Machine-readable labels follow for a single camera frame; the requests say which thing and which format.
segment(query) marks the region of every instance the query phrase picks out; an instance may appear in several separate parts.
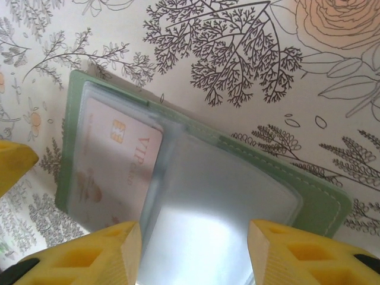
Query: card holder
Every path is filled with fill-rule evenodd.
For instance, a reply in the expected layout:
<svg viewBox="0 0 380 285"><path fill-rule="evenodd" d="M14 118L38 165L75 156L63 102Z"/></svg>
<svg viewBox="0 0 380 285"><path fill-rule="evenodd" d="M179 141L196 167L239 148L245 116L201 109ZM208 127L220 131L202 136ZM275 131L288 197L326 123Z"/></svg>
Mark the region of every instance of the card holder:
<svg viewBox="0 0 380 285"><path fill-rule="evenodd" d="M351 209L333 185L80 71L56 205L91 232L139 220L145 285L249 284L250 219L332 236Z"/></svg>

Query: green leather cover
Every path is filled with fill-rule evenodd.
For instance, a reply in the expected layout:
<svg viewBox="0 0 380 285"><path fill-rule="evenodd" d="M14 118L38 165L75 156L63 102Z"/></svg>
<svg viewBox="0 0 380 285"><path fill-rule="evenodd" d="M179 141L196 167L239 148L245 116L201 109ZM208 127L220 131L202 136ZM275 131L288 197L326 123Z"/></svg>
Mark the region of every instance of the green leather cover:
<svg viewBox="0 0 380 285"><path fill-rule="evenodd" d="M149 110L159 112L167 118L186 125L187 131L198 138L212 141L214 145L250 162L265 173L284 182L295 189L303 199L303 205L292 224L293 227L319 235L332 237L352 208L352 201L341 189L297 167L279 160L261 150L250 147L232 137L211 129L175 110L155 103L120 89L109 82L94 78L81 71L70 75L66 119L64 124L64 144L61 172L56 205L68 212L67 199L72 173L72 161L77 135L81 95L85 82L90 81L100 86L121 93L126 98L145 105Z"/></svg>

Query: botanical line drawing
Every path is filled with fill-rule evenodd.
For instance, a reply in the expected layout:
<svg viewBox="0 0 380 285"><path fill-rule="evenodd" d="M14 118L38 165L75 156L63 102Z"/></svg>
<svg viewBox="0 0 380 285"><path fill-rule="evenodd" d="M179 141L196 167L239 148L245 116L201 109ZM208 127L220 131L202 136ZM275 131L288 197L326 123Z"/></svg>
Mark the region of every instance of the botanical line drawing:
<svg viewBox="0 0 380 285"><path fill-rule="evenodd" d="M4 254L6 258L9 258L11 260L15 260L15 255L17 254L12 247L8 244L9 241L7 241L5 230L0 226L0 254Z"/></svg>
<svg viewBox="0 0 380 285"><path fill-rule="evenodd" d="M380 152L380 138L364 130L359 130L359 134L370 142L376 151ZM302 160L297 153L302 148L298 140L292 134L277 126L259 125L257 130L253 130L250 135L234 133L232 137L251 146L257 146L276 157L282 157L293 165L338 187L342 187L344 180L347 179L380 192L380 169L373 166L377 156L371 150L364 148L349 137L342 138L345 148L323 143L319 144L320 147L332 152L337 157L332 159L338 169L337 171ZM370 209L377 214L368 214ZM364 203L355 200L354 208L344 224L351 229L361 230L364 233L380 235L379 214L378 202L364 205Z"/></svg>
<svg viewBox="0 0 380 285"><path fill-rule="evenodd" d="M37 231L45 238L48 248L84 234L72 218L55 207L53 197L47 193L42 197L33 194L33 203L29 205L29 216L36 224Z"/></svg>
<svg viewBox="0 0 380 285"><path fill-rule="evenodd" d="M287 119L285 119L284 121L285 121L285 124L287 124L288 126L292 126L292 127L294 127L294 128L299 128L299 127L301 127L301 125L299 124L299 122L297 122L297 121L294 120L294 119L289 119L289 118L287 118Z"/></svg>
<svg viewBox="0 0 380 285"><path fill-rule="evenodd" d="M7 123L6 127L0 132L0 140L11 140L12 139L12 131L14 129L15 123L21 120L21 118L11 118L10 115L4 110L3 105L1 103L0 97L0 122Z"/></svg>
<svg viewBox="0 0 380 285"><path fill-rule="evenodd" d="M15 215L13 206L6 199L2 199L0 204L2 227L12 236L20 252L25 253L33 245L37 244L33 229L26 220L21 220Z"/></svg>
<svg viewBox="0 0 380 285"><path fill-rule="evenodd" d="M379 2L359 2L349 1L341 6L335 1L279 0L275 5L288 10L283 9L286 25L280 23L282 28L316 51L303 57L304 76L324 74L333 82L340 78L319 95L346 104L354 102L347 118L370 109L380 121Z"/></svg>
<svg viewBox="0 0 380 285"><path fill-rule="evenodd" d="M30 181L21 178L3 197L0 203L0 250L5 252L5 256L11 259L15 258L15 251L3 241L5 234L12 236L21 253L25 253L33 245L37 244L34 237L33 229L26 220L17 216L23 210L23 205L27 202L27 192L31 188Z"/></svg>
<svg viewBox="0 0 380 285"><path fill-rule="evenodd" d="M380 205L378 202L361 202L354 199L352 212L344 225L358 232L380 236Z"/></svg>
<svg viewBox="0 0 380 285"><path fill-rule="evenodd" d="M14 28L7 17L0 17L0 52L4 63L19 67L28 62L27 47L19 46L13 40Z"/></svg>
<svg viewBox="0 0 380 285"><path fill-rule="evenodd" d="M28 134L28 141L38 137L41 127L41 115L39 113L39 107L33 107L31 98L28 97L29 111L27 115L23 115L24 120L30 125L30 132Z"/></svg>
<svg viewBox="0 0 380 285"><path fill-rule="evenodd" d="M62 137L64 136L64 123L65 119L62 120ZM57 184L59 171L61 169L62 150L58 147L55 138L52 138L52 146L52 149L46 147L46 153L39 162L39 166L42 167L44 171L47 171L48 174L52 174L54 182Z"/></svg>
<svg viewBox="0 0 380 285"><path fill-rule="evenodd" d="M107 7L112 11L120 11L127 9L132 5L134 0L72 0L76 4L86 4L82 15L85 15L90 10L91 15L96 17L102 11L102 6Z"/></svg>
<svg viewBox="0 0 380 285"><path fill-rule="evenodd" d="M359 134L370 141L377 150L380 150L379 138L362 130L359 131ZM244 135L246 134L234 133L232 136L242 140ZM343 171L342 173L299 158L297 151L301 149L301 145L298 140L292 134L277 126L258 126L257 130L252 131L251 135L263 141L256 142L257 146L262 150L276 157L283 157L290 160L297 167L337 186L342 186L342 179L348 179L380 192L380 169L375 169L371 166L371 163L376 160L376 155L349 137L342 138L347 148L335 147L323 143L319 144L320 147L332 152L338 157L334 158L332 162L339 170Z"/></svg>
<svg viewBox="0 0 380 285"><path fill-rule="evenodd" d="M21 95L21 86L19 86L17 84L17 79L14 78L14 85L12 85L12 88L15 90L16 92L16 100L17 100L17 104L20 105L20 95Z"/></svg>
<svg viewBox="0 0 380 285"><path fill-rule="evenodd" d="M36 70L41 76L51 77L53 82L58 84L62 90L64 87L61 78L62 74L57 71L56 67L52 67L52 64L70 69L80 69L82 58L85 57L90 65L95 67L97 76L104 80L111 78L111 75L107 72L107 67L110 65L113 70L116 70L117 66L121 66L122 76L128 77L139 87L151 81L154 74L154 64L150 63L149 56L136 52L132 62L123 60L126 53L129 52L127 49L128 43L117 44L110 42L109 45L103 46L102 52L95 50L88 53L85 48L89 45L88 40L92 36L91 29L88 28L86 31L75 35L74 44L68 46L65 43L64 31L51 34L50 43L45 42L43 47L45 58L26 73L24 80L29 73Z"/></svg>
<svg viewBox="0 0 380 285"><path fill-rule="evenodd" d="M254 95L254 82L267 103L277 102L292 87L302 53L281 46L267 11L270 1L236 4L238 0L161 0L147 8L144 41L155 46L161 74L194 55L190 82L206 93L210 106L227 96L227 102L241 107Z"/></svg>
<svg viewBox="0 0 380 285"><path fill-rule="evenodd" d="M13 206L16 213L19 213L27 202L28 189L31 189L30 181L22 178L4 195L4 199Z"/></svg>
<svg viewBox="0 0 380 285"><path fill-rule="evenodd" d="M51 9L60 9L64 0L6 0L12 20L19 26L23 23L30 29L36 40L41 42L42 34L51 23Z"/></svg>
<svg viewBox="0 0 380 285"><path fill-rule="evenodd" d="M315 124L319 126L321 129L327 128L327 123L324 118L321 116L316 115L315 116Z"/></svg>
<svg viewBox="0 0 380 285"><path fill-rule="evenodd" d="M354 100L358 102L346 113L349 118L370 106L373 117L380 122L380 74L377 79L365 75L346 78L322 91L318 96L330 100Z"/></svg>
<svg viewBox="0 0 380 285"><path fill-rule="evenodd" d="M292 33L305 46L345 58L360 58L380 43L380 9L377 0L337 1L281 0L289 9L284 22L292 22Z"/></svg>

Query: rose drawing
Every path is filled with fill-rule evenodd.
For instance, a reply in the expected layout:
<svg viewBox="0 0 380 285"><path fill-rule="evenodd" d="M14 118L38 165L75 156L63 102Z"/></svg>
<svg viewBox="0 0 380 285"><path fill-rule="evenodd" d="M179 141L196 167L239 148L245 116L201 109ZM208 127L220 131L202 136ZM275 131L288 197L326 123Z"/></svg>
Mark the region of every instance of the rose drawing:
<svg viewBox="0 0 380 285"><path fill-rule="evenodd" d="M360 58L380 42L379 0L295 0L299 40L321 52Z"/></svg>

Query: fern drawing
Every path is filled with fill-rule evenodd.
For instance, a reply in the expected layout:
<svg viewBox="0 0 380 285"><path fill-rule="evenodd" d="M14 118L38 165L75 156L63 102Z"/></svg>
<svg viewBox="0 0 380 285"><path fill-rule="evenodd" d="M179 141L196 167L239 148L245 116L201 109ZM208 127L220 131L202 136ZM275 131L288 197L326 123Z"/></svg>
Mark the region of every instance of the fern drawing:
<svg viewBox="0 0 380 285"><path fill-rule="evenodd" d="M365 131L359 131L359 133L369 139L377 149L379 148L380 140L377 137ZM380 169L375 169L371 166L371 163L377 157L351 138L343 137L342 141L346 145L346 148L326 144L320 144L320 146L340 158L332 160L337 168L348 174L358 183L371 186L380 191Z"/></svg>
<svg viewBox="0 0 380 285"><path fill-rule="evenodd" d="M43 47L45 58L32 67L25 78L33 70L37 71L41 76L48 76L53 79L53 82L63 89L62 74L59 73L53 64L67 67L70 69L80 69L82 59L87 58L90 65L95 67L96 74L100 78L106 80L110 79L111 75L107 72L110 65L113 70L117 66L121 67L122 76L129 78L137 86L142 87L147 82L152 80L154 75L154 64L150 62L149 56L135 53L132 62L123 60L128 50L128 43L109 43L103 46L103 52L95 50L88 53L85 48L89 45L89 38L92 36L91 29L76 33L76 40L72 46L65 43L65 32L59 31L50 35L50 42L46 42Z"/></svg>
<svg viewBox="0 0 380 285"><path fill-rule="evenodd" d="M62 120L62 138L64 136L64 124L65 119ZM48 174L53 175L54 182L58 183L59 171L61 169L62 150L58 147L58 143L55 138L52 138L52 148L46 147L46 152L43 155L39 166Z"/></svg>
<svg viewBox="0 0 380 285"><path fill-rule="evenodd" d="M355 199L352 212L344 221L344 225L358 232L380 236L379 203L364 203Z"/></svg>
<svg viewBox="0 0 380 285"><path fill-rule="evenodd" d="M157 69L165 74L181 58L194 55L191 84L210 106L224 97L235 107L252 98L258 82L267 103L292 87L302 53L282 47L269 13L270 1L237 5L238 0L161 0L149 6L144 41L155 46Z"/></svg>
<svg viewBox="0 0 380 285"><path fill-rule="evenodd" d="M363 130L359 130L359 134L380 151L378 137ZM338 157L332 159L338 168L337 171L302 160L297 153L301 149L298 140L289 132L273 125L258 126L250 135L235 132L232 137L249 145L258 146L273 156L284 158L298 168L338 187L342 187L344 180L347 179L380 192L380 169L373 166L377 159L376 155L349 137L342 138L345 148L319 145ZM380 204L378 202L365 204L355 199L352 212L346 218L344 225L353 230L380 236Z"/></svg>
<svg viewBox="0 0 380 285"><path fill-rule="evenodd" d="M0 17L0 53L4 63L19 67L28 62L27 47L19 46L13 40L14 28L7 17Z"/></svg>

